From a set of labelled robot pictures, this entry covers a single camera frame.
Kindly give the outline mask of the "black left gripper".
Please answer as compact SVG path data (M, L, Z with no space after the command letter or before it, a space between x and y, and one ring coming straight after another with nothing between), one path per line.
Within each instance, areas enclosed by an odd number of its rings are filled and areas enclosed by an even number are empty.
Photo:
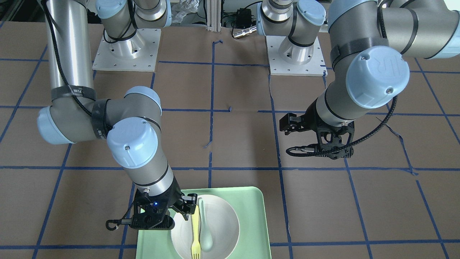
M304 115L286 113L279 120L279 131L285 135L292 132L314 131L317 144L311 144L309 147L313 147L316 152L337 150L352 142L355 132L354 122L339 127L327 124L319 116L317 102L315 100Z

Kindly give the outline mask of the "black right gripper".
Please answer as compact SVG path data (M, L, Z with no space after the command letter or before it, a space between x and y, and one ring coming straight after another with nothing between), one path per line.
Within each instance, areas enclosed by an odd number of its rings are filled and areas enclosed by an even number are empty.
M166 192L156 196L149 196L137 190L134 197L134 214L129 226L136 230L171 230L174 220L167 215L168 209L172 208L176 213L180 213L187 221L196 210L197 200L196 193L182 193L175 178Z

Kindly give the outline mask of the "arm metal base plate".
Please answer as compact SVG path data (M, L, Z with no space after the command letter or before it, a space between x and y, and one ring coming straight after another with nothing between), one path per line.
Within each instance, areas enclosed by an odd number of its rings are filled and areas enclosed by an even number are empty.
M270 74L272 76L327 76L318 38L308 47L294 45L286 36L266 36Z
M143 28L132 38L114 43L104 33L92 68L96 71L154 72L160 37L161 29Z

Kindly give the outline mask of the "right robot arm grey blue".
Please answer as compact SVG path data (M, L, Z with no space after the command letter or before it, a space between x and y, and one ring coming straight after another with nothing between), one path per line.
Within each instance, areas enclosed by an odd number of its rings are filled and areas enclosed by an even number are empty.
M136 230L169 231L169 209L188 220L199 213L197 194L184 194L161 146L161 101L149 87L135 86L122 99L98 99L93 86L86 0L41 0L49 47L52 105L37 126L53 145L105 139L137 188L128 212L106 221Z

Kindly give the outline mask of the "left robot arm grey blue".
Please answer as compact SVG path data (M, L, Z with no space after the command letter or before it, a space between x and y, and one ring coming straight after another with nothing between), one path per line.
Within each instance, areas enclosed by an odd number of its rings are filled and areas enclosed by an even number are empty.
M335 80L302 116L288 113L280 131L314 131L317 143L293 146L293 157L346 158L353 146L376 134L394 112L397 96L409 82L405 57L445 59L459 54L459 11L443 0L334 0L325 9L315 0L263 0L257 30L285 36L285 59L295 51L312 51L327 22Z

